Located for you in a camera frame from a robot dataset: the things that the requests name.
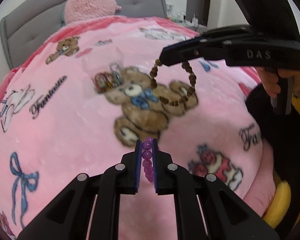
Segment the gray headboard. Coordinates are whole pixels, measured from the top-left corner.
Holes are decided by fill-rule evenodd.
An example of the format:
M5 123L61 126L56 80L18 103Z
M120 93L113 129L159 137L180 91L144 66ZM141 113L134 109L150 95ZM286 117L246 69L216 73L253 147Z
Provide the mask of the gray headboard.
M165 0L116 0L127 17L166 17ZM61 28L66 0L27 0L0 23L9 67L20 66L54 32Z

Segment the blue bow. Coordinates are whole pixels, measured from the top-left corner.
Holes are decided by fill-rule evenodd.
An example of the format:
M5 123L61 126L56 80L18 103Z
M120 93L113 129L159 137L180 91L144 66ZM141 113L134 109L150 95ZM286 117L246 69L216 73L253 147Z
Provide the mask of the blue bow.
M150 88L144 89L139 96L131 98L131 103L134 106L140 107L142 110L147 110L149 109L149 103L147 100L153 101L155 103L159 101L159 99L153 95Z
M219 68L218 65L211 63L210 61L207 60L207 63L204 63L203 61L199 60L200 64L203 66L204 70L206 72L209 72L211 70L211 67L214 68Z
M14 163L15 163L17 169L15 169L13 167L13 162L12 162L13 160L14 160ZM24 174L21 171L21 167L20 167L19 160L18 160L18 155L15 152L12 153L11 157L10 157L10 170L11 170L13 175L17 176L17 178L16 178L16 180L13 183L13 186L12 186L12 221L16 225L16 215L15 215L15 211L16 211L16 190L17 190L18 182L19 182L19 180L21 180L21 216L20 216L20 224L21 224L22 228L25 228L25 226L23 225L22 220L23 220L24 214L28 210L28 201L27 201L27 197L26 197L26 189L28 189L30 192L34 192L37 189L39 173L35 172L35 173L31 173L29 175ZM34 184L31 184L29 182L30 179L34 180Z

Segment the pink fluffy pillow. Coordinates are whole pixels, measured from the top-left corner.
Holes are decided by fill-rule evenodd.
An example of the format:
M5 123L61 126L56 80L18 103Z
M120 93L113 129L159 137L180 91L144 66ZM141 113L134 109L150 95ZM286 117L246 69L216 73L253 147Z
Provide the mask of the pink fluffy pillow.
M114 15L117 10L121 10L121 6L118 6L115 0L68 0L64 19L65 23L69 24L74 21Z

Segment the brown teddy bear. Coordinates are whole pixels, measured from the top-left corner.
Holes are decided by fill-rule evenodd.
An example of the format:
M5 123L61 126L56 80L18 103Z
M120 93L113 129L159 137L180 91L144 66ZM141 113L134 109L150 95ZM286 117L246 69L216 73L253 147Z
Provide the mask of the brown teddy bear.
M172 117L183 116L198 105L195 94L178 106L161 103L160 96L174 101L186 95L189 86L181 81L172 81L169 87L158 84L152 91L150 77L137 67L125 68L124 78L122 86L105 93L110 103L121 105L123 116L115 120L114 133L124 146L135 147L138 139L145 140L146 137L159 139Z
M59 41L57 45L57 52L51 54L47 60L46 64L50 64L52 61L56 60L61 55L71 56L79 51L78 39L80 37L70 37L63 41Z

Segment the blanket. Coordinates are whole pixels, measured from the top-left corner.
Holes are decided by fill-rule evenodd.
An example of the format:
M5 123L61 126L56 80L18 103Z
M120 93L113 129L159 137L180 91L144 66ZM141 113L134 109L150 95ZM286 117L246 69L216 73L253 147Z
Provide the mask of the blanket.
M196 91L178 106L159 98L186 95L181 65L160 67L150 88L162 48L195 35L156 17L77 22L9 73L0 87L0 224L12 239L79 173L103 173L146 137L263 215L275 186L271 147L245 106L256 71L192 60ZM98 90L94 78L113 65L121 83ZM177 239L173 196L157 196L143 171L139 193L121 197L119 239Z

